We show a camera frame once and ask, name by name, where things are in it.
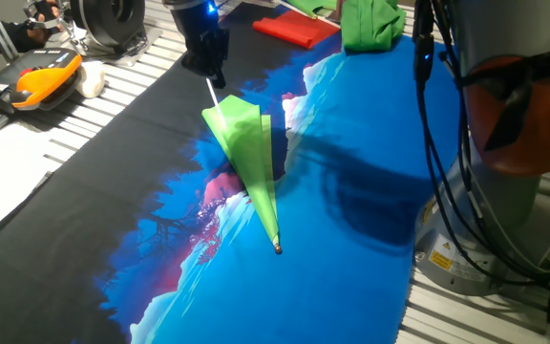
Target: folded green cloth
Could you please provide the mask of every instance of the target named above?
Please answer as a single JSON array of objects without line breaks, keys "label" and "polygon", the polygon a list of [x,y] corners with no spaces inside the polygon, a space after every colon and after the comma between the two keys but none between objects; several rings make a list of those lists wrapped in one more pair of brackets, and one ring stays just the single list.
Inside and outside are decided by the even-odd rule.
[{"label": "folded green cloth", "polygon": [[388,51],[405,29],[407,13],[397,0],[346,0],[343,3],[343,46],[356,52]]},{"label": "folded green cloth", "polygon": [[202,116],[245,185],[277,251],[279,225],[271,156],[271,118],[261,116],[258,105],[235,96],[221,101],[220,109],[222,115],[212,107],[204,109]]},{"label": "folded green cloth", "polygon": [[336,0],[287,0],[295,8],[310,17],[315,17],[315,10],[336,10]]}]

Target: blue cloth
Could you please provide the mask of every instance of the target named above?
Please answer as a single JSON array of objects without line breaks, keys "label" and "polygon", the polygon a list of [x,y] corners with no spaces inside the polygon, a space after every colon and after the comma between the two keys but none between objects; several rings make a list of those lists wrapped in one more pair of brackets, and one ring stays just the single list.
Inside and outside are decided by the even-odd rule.
[{"label": "blue cloth", "polygon": [[[168,191],[156,196],[160,206],[150,214],[186,221],[197,211],[186,204],[199,197],[193,224],[201,224],[203,234],[183,254],[178,250],[178,258],[148,257],[154,244],[145,238],[158,229],[142,219],[112,258],[117,287],[103,287],[109,299],[103,308],[116,309],[113,318],[134,343],[395,341],[412,267],[414,222],[432,194],[415,100],[413,43],[403,37],[390,53],[338,53],[316,62],[306,66],[302,58],[292,59],[304,68],[307,93],[277,105],[285,125],[274,125],[273,137],[287,137],[285,173],[276,183],[284,253],[274,253],[243,188],[222,167],[222,150],[205,133],[193,147],[202,170],[166,181]],[[248,87],[243,98],[262,103],[264,111],[273,83],[284,84],[287,72],[270,71],[270,86]],[[439,65],[426,99],[447,167],[455,155],[458,100]],[[162,283],[174,279],[174,288],[154,297],[134,322],[128,311],[133,290],[158,279],[155,265],[181,272],[158,273]]]}]

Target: warning sticker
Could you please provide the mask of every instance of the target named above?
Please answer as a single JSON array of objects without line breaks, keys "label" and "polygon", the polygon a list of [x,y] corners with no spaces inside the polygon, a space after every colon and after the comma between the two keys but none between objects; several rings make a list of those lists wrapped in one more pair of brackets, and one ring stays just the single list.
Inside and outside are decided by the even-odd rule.
[{"label": "warning sticker", "polygon": [[[469,249],[466,249],[466,253],[474,262],[486,270],[489,270],[494,262],[494,256],[491,254],[479,253]],[[487,276],[466,261],[461,253],[455,248],[454,242],[448,240],[441,234],[439,234],[436,239],[436,243],[430,254],[430,261],[451,274],[464,279],[482,282],[487,278]]]},{"label": "warning sticker", "polygon": [[[473,260],[473,262],[488,271],[492,266],[492,262],[494,262],[494,256],[492,254],[479,253],[468,249],[466,249],[466,253],[470,259]],[[487,279],[487,276],[484,275],[483,272],[470,265],[470,263],[468,263],[459,252],[455,255],[455,259],[449,268],[449,272],[471,281],[483,282]]]},{"label": "warning sticker", "polygon": [[430,218],[430,210],[433,208],[433,206],[434,206],[434,200],[429,201],[428,204],[426,204],[426,207],[424,208],[423,219],[421,221],[422,225],[425,225],[426,221],[428,221],[428,218]]}]

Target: yellow warning label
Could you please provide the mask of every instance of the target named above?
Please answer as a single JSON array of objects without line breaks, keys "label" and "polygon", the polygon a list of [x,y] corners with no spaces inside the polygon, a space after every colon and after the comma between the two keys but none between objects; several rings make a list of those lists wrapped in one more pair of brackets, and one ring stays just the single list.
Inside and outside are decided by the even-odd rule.
[{"label": "yellow warning label", "polygon": [[434,201],[429,201],[428,204],[426,204],[426,208],[424,209],[424,216],[421,220],[421,224],[425,225],[426,221],[428,221],[428,218],[430,217],[430,210],[434,206]]},{"label": "yellow warning label", "polygon": [[430,260],[435,263],[436,265],[440,266],[441,268],[445,270],[449,270],[451,267],[452,260],[445,257],[444,255],[436,252],[435,250],[432,251],[432,255],[430,256]]}]

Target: black cable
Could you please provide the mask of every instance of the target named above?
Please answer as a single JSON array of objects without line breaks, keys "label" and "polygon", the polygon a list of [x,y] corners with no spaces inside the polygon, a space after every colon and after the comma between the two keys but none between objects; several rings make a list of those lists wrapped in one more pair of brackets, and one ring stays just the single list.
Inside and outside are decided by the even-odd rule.
[{"label": "black cable", "polygon": [[[423,88],[425,87],[425,82],[430,78],[430,73],[431,73],[432,64],[433,64],[434,39],[432,37],[432,31],[434,26],[434,13],[432,11],[432,6],[430,5],[430,1],[416,2],[415,7],[416,7],[416,13],[419,13],[419,15],[413,25],[414,27],[413,41],[415,43],[415,62],[413,63],[413,66],[414,66],[415,79],[417,80],[418,85],[420,85],[421,90],[423,92]],[[460,111],[463,114],[465,114],[465,108],[463,108],[462,100],[460,100]],[[440,158],[436,153],[434,140],[432,138],[430,130],[425,132],[425,136],[426,136],[428,146],[431,147],[431,149],[433,149],[434,151],[434,160],[436,162],[436,166],[438,167],[438,172],[443,182],[445,192],[447,194],[447,197],[449,197],[450,199],[450,203],[452,204],[455,215],[460,220],[460,222],[464,225],[464,227],[468,230],[468,232],[471,233],[471,235],[476,239],[476,241],[482,244],[487,249],[489,249],[491,246],[490,245],[491,243],[490,244],[485,243],[483,239],[479,237],[470,228],[468,223],[466,223],[465,218],[461,215],[459,209],[456,206],[453,193],[451,191],[451,188],[449,187],[449,183],[447,181],[445,172],[442,168],[442,164],[440,163]],[[495,256],[499,258],[501,261],[505,262],[506,265],[510,266],[510,269],[514,270],[515,272],[519,274],[529,273],[529,271],[525,270],[524,267],[519,265],[516,266],[515,262],[512,261],[507,256],[498,255],[498,254],[495,254]]]},{"label": "black cable", "polygon": [[[433,167],[433,161],[432,161],[432,145],[431,145],[431,139],[430,139],[430,129],[428,128],[428,122],[426,118],[426,104],[424,99],[424,92],[423,88],[420,85],[417,85],[417,102],[419,105],[419,115],[421,116],[423,127],[424,127],[424,145],[425,145],[425,151],[426,151],[426,160],[428,162],[428,170],[430,172],[430,180],[433,184],[434,188],[434,197],[436,200],[436,203],[438,204],[438,207],[440,210],[440,215],[443,218],[443,222],[445,224],[445,227],[447,228],[447,232],[449,233],[449,236],[451,237],[452,241],[454,242],[455,248],[457,248],[457,251],[461,254],[461,256],[476,270],[483,273],[484,275],[500,282],[500,283],[506,283],[511,285],[518,285],[518,286],[528,286],[528,285],[536,285],[537,281],[530,281],[530,282],[520,282],[520,281],[513,281],[513,280],[506,280],[503,278],[500,278],[499,276],[494,275],[493,273],[487,271],[486,269],[483,269],[480,267],[475,261],[472,260],[468,256],[468,253],[465,249],[462,248],[462,245],[457,240],[457,237],[454,233],[454,230],[451,226],[451,223],[449,221],[449,218],[445,211],[445,205],[442,202],[442,199],[440,197],[440,193],[438,192],[438,182],[436,179],[436,175],[434,173],[434,167]],[[437,157],[434,157],[434,162],[436,162],[437,167],[439,166],[439,162]],[[450,203],[453,205],[453,198],[450,198]]]},{"label": "black cable", "polygon": [[[448,22],[444,19],[444,14],[443,14],[442,11],[440,11],[441,8],[438,6],[438,4],[435,0],[433,0],[433,6],[434,6],[434,13],[435,13],[436,20],[437,20],[436,25],[441,30],[441,34],[443,36],[443,41],[445,42],[445,47],[446,47],[447,53],[448,53],[448,55],[450,56],[450,59],[451,59],[451,64],[452,64],[452,69],[453,69],[453,72],[454,72],[454,75],[455,75],[455,79],[460,80],[461,79],[461,74],[460,74],[459,62],[456,59],[455,52],[453,50],[453,44],[452,44],[453,40],[452,40],[451,36],[449,35],[450,30],[449,30],[449,27],[447,26]],[[470,143],[469,143],[469,138],[468,138],[467,114],[466,114],[463,90],[459,86],[459,83],[456,83],[456,86],[457,86],[457,90],[458,90],[459,97],[460,97],[460,126],[459,126],[460,133],[458,133],[459,134],[459,138],[458,138],[458,142],[459,142],[459,144],[458,144],[458,162],[459,162],[459,166],[460,166],[460,175],[461,175],[462,181],[464,182],[464,185],[465,185],[467,191],[470,191],[470,189],[472,187],[472,183],[470,182],[471,178],[470,178],[470,175],[469,175],[469,171],[467,171],[463,167],[463,160],[461,158],[462,157],[461,151],[462,151],[462,149],[465,148],[466,158],[470,161]],[[464,221],[464,219],[459,216],[460,214],[456,211],[455,201],[452,201],[451,203],[452,203],[452,206],[454,208],[454,211],[455,211],[456,215],[460,219],[460,222],[464,225],[464,227],[466,227],[467,230],[469,230],[469,232],[471,232],[471,234],[473,234],[474,237],[477,237],[474,234],[474,232],[470,229],[468,224]],[[479,241],[480,244],[482,244],[484,247],[486,247],[488,250],[490,250],[492,253],[494,253],[494,255],[500,261],[502,261],[502,263],[504,263],[509,269],[513,270],[514,272],[516,272],[516,273],[518,273],[518,274],[520,274],[524,277],[527,277],[527,278],[530,278],[530,279],[540,279],[541,277],[546,276],[546,274],[544,274],[544,273],[543,274],[533,273],[532,271],[528,270],[523,265],[519,264],[518,262],[515,262],[513,260],[513,258],[510,258],[509,255],[505,251],[503,251],[503,249],[501,247],[499,247],[497,242],[494,241],[493,238],[491,238],[491,236],[489,235],[489,232],[485,229],[485,226],[483,225],[482,220],[477,216],[474,207],[472,207],[472,211],[473,211],[473,216],[474,216],[474,219],[475,219],[475,222],[476,222],[476,225],[477,225],[479,231],[483,235],[483,238],[488,242],[488,245],[485,245],[485,243],[481,243]]]}]

